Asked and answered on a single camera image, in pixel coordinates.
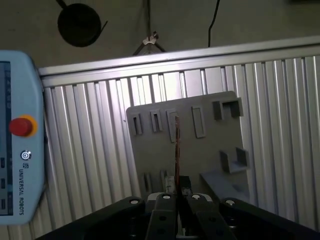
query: slot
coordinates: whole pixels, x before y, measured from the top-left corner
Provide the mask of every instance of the slot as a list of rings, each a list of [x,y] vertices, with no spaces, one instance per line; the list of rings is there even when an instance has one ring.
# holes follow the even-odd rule
[[[142,127],[141,127],[139,113],[132,114],[132,120],[133,120],[133,126],[132,126],[133,135],[141,135]]]
[[[169,109],[166,111],[171,143],[174,143],[176,140],[176,116],[178,116],[178,113],[175,109]]]
[[[204,138],[206,136],[206,126],[202,106],[192,106],[192,117],[195,137],[197,139]]]
[[[151,176],[149,172],[145,172],[143,174],[143,181],[144,181],[144,189],[145,192],[149,195],[151,193],[153,193],[152,190],[152,184],[151,184]]]
[[[220,162],[222,170],[229,174],[249,169],[248,152],[239,147],[235,148],[235,152],[220,150]]]
[[[241,98],[228,101],[214,101],[213,114],[215,120],[225,120],[229,118],[238,118],[243,116]]]
[[[160,111],[154,110],[154,111],[151,111],[150,114],[151,114],[151,122],[152,122],[153,132],[157,133],[157,132],[162,131],[163,128],[162,128]]]

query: rectangular hole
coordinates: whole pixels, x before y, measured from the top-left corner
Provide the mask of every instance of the rectangular hole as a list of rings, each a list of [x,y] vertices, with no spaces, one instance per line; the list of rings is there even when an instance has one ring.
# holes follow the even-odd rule
[[[169,125],[169,134],[172,143],[174,143],[176,140],[176,116],[178,116],[178,113],[175,109],[170,109],[166,111],[166,117]]]
[[[224,116],[238,118],[242,115],[239,101],[224,102],[222,104]]]
[[[133,118],[133,124],[134,124],[135,134],[138,134],[137,117]]]
[[[153,114],[154,116],[154,123],[155,123],[155,131],[159,132],[160,131],[160,126],[159,126],[159,119],[158,119],[158,114]]]
[[[201,106],[192,107],[192,117],[196,138],[204,138],[206,136],[206,127]]]

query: ridged aluminum panel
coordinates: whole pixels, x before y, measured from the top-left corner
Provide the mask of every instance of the ridged aluminum panel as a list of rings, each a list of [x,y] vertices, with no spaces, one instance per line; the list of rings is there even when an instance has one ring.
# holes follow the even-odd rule
[[[1,239],[34,239],[139,196],[126,109],[222,91],[242,98],[250,202],[319,230],[320,46],[294,50],[44,76],[46,191],[33,221],[0,227]]]

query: black cable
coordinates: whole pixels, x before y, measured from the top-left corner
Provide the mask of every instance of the black cable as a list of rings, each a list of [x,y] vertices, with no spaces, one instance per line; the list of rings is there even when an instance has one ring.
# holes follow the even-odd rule
[[[210,48],[210,44],[211,44],[211,29],[214,26],[215,21],[216,21],[218,9],[219,9],[219,3],[220,3],[220,0],[217,0],[216,1],[216,6],[215,6],[215,10],[214,10],[213,19],[212,19],[212,22],[211,22],[211,24],[209,26],[209,30],[208,30],[208,48]]]
[[[148,38],[151,37],[151,6],[150,0],[146,0],[146,33]]]
[[[101,28],[101,31],[100,31],[100,34],[102,33],[102,31],[104,30],[104,28],[105,28],[105,26],[107,25],[107,23],[108,23],[108,20],[107,21],[105,21],[105,24],[103,25],[103,27]]]
[[[165,50],[162,46],[160,46],[159,43],[155,42],[154,45],[155,45],[161,52],[163,52],[163,53],[166,52],[166,50]]]
[[[55,0],[59,6],[62,8],[62,9],[65,9],[67,7],[67,4],[65,3],[64,0]]]

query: cable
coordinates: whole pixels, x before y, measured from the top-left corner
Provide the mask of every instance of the cable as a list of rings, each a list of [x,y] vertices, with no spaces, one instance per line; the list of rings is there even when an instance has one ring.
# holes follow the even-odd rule
[[[151,37],[151,4],[146,0],[146,33],[148,38]]]
[[[62,8],[62,9],[65,9],[67,7],[67,4],[65,3],[64,0],[55,0],[59,6]]]
[[[211,24],[209,26],[209,30],[208,30],[208,48],[210,48],[210,44],[211,44],[211,29],[214,26],[215,21],[216,21],[218,9],[219,9],[219,3],[220,3],[220,0],[217,0],[216,1],[216,6],[215,6],[215,10],[214,10],[213,19],[212,19],[212,22],[211,22]]]
[[[105,29],[105,26],[107,25],[107,23],[108,23],[108,20],[107,21],[105,21],[105,24],[103,25],[103,27],[101,28],[101,31],[100,31],[100,34],[102,33],[102,31]]]

